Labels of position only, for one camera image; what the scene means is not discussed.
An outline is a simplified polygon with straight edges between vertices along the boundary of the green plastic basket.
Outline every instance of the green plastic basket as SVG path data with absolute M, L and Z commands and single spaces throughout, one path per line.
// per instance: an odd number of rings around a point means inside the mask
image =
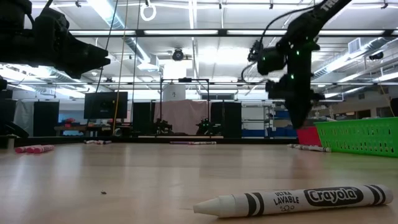
M 323 147 L 349 152 L 398 157 L 398 118 L 315 123 Z

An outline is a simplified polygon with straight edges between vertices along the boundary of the pink cloth backdrop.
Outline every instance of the pink cloth backdrop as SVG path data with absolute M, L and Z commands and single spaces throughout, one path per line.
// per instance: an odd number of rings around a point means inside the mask
M 173 132 L 194 135 L 198 131 L 196 124 L 207 118 L 207 101 L 168 101 L 162 103 L 162 119 L 173 126 Z M 155 104 L 155 119 L 160 118 L 160 103 Z

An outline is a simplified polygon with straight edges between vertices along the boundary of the crayon tip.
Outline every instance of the crayon tip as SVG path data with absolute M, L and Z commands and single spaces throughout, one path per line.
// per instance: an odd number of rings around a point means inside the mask
M 194 213 L 200 213 L 205 215 L 216 215 L 220 216 L 220 200 L 219 198 L 214 198 L 207 200 L 206 202 L 200 202 L 193 206 Z

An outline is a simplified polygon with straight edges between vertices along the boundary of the black stripe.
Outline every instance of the black stripe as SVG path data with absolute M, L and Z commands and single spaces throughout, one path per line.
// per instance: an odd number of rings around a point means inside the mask
M 386 202 L 386 195 L 385 195 L 384 191 L 379 186 L 376 186 L 373 184 L 371 186 L 374 187 L 375 189 L 378 189 L 381 193 L 382 199 L 381 199 L 381 202 L 379 203 L 379 205 L 384 204 L 384 202 Z
M 254 198 L 250 194 L 245 193 L 245 195 L 248 198 L 248 204 L 249 204 L 248 217 L 250 217 L 256 211 L 257 205 L 256 205 L 256 201 L 254 200 Z
M 256 216 L 262 215 L 264 213 L 264 200 L 262 199 L 260 193 L 253 193 L 253 194 L 259 199 L 260 202 L 260 209 Z
M 374 201 L 372 205 L 375 205 L 380 200 L 378 192 L 368 185 L 365 185 L 365 187 L 367 187 L 373 193 Z

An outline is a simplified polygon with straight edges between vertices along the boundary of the crayola logo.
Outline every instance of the crayola logo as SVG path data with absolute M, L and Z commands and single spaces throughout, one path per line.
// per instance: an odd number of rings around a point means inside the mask
M 304 190 L 310 205 L 316 207 L 336 207 L 351 205 L 363 200 L 363 193 L 355 187 L 327 187 Z

